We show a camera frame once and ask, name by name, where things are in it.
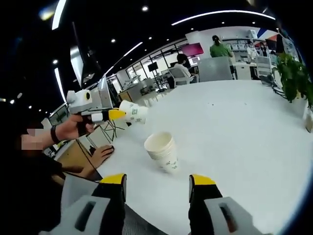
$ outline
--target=white paper cup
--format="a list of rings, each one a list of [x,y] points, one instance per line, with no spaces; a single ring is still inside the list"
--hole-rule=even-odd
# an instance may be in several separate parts
[[[144,147],[160,169],[168,173],[177,171],[177,150],[170,133],[161,132],[150,135],[145,141]]]
[[[119,110],[126,113],[124,119],[127,122],[139,122],[142,124],[146,123],[148,108],[145,106],[139,106],[127,100],[123,100],[119,106]]]

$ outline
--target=potted plant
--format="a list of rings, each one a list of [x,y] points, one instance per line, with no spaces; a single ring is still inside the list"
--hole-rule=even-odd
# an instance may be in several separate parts
[[[286,53],[278,57],[277,70],[281,76],[282,89],[286,99],[296,107],[296,112],[303,116],[305,105],[313,106],[313,83],[310,81],[307,68]]]

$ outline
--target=green leaves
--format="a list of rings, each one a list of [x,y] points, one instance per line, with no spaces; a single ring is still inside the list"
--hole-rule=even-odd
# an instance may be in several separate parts
[[[309,81],[307,68],[289,55],[282,53],[278,58],[277,70],[281,75],[283,91],[287,100],[291,103],[300,92],[301,97],[309,102],[309,107],[313,106],[313,84]]]

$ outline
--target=yellow tab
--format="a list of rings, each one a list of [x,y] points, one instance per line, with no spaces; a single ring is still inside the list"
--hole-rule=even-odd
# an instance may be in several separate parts
[[[111,109],[109,110],[109,119],[110,120],[115,120],[119,119],[123,116],[125,116],[126,113],[124,111],[118,110],[118,109]]]
[[[195,185],[215,185],[216,183],[211,180],[209,177],[192,174],[192,177],[194,178]]]
[[[122,183],[122,179],[123,179],[123,176],[125,174],[124,173],[120,173],[120,174],[117,174],[117,175],[109,175],[105,178],[103,178],[100,183],[102,184],[121,184]]]

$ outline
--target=person's hand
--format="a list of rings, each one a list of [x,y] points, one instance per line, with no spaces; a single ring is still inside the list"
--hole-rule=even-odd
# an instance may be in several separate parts
[[[55,130],[55,134],[58,140],[74,140],[79,137],[77,123],[82,122],[83,117],[80,115],[71,115],[69,118],[58,125]],[[86,124],[87,133],[92,133],[94,131],[93,124]]]
[[[109,158],[114,152],[114,147],[112,145],[105,145],[100,148],[97,148],[90,159],[92,166],[88,163],[86,167],[98,168],[104,160]]]

